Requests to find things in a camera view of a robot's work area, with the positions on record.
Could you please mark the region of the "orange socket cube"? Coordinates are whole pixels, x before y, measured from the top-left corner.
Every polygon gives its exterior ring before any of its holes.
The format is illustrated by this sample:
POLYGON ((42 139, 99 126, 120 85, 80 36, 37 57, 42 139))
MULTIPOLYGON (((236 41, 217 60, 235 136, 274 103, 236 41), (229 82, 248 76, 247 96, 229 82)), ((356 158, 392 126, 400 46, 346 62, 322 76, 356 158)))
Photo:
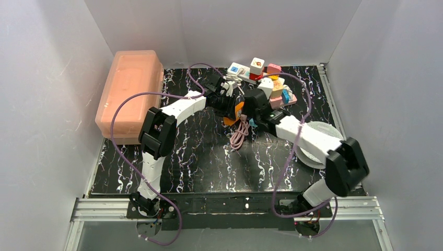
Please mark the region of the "orange socket cube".
POLYGON ((243 101, 235 105, 234 112, 231 113, 228 117, 223 117, 224 125, 226 126, 234 125, 241 117, 243 106, 244 106, 243 101))

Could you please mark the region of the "teal white charger plug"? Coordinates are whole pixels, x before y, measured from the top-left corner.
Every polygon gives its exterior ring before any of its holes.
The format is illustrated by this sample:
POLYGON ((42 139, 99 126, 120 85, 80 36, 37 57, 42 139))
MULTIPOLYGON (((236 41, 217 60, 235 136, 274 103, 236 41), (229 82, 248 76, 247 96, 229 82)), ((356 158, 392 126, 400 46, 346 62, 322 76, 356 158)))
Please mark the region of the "teal white charger plug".
POLYGON ((251 127, 253 127, 253 128, 256 128, 256 127, 257 127, 257 125, 255 124, 255 122, 254 122, 254 120, 253 120, 252 118, 249 120, 249 125, 250 125, 251 127))

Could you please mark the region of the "pink translucent storage box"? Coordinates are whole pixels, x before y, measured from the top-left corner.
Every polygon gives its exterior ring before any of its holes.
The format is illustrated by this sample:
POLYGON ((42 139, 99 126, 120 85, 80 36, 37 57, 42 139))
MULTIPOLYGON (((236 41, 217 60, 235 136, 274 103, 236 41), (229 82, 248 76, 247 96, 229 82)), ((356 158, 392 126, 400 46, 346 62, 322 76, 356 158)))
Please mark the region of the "pink translucent storage box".
POLYGON ((160 106, 164 68, 153 50, 118 51, 104 85, 95 122, 106 139, 138 144, 145 116, 160 106))

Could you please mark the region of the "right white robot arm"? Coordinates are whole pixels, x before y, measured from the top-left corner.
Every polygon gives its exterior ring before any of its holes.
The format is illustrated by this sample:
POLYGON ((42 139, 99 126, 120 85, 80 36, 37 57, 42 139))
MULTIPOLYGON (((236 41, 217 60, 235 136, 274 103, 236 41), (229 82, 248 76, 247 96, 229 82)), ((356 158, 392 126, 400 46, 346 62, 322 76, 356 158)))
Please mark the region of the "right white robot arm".
POLYGON ((276 191, 273 191, 272 211, 278 217, 298 217, 323 207, 334 197, 346 197, 369 175, 369 167, 356 139, 341 140, 326 135, 304 125, 286 110, 272 109, 261 89, 245 92, 243 113, 252 118, 259 129, 291 141, 291 156, 299 147, 315 156, 325 168, 325 177, 300 193, 287 210, 276 209, 276 191))

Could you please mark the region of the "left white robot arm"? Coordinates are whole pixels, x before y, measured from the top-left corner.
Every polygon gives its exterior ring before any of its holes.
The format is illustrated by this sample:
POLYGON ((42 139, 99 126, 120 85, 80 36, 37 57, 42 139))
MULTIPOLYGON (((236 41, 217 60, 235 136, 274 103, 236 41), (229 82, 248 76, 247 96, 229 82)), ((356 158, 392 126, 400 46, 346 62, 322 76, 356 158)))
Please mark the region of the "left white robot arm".
POLYGON ((160 212, 160 180, 166 156, 174 149, 177 127, 198 111, 211 107, 221 117, 236 115, 237 84, 214 75, 204 84, 204 92, 189 91, 183 98, 162 108, 149 108, 139 134, 143 158, 142 182, 130 200, 149 218, 160 212))

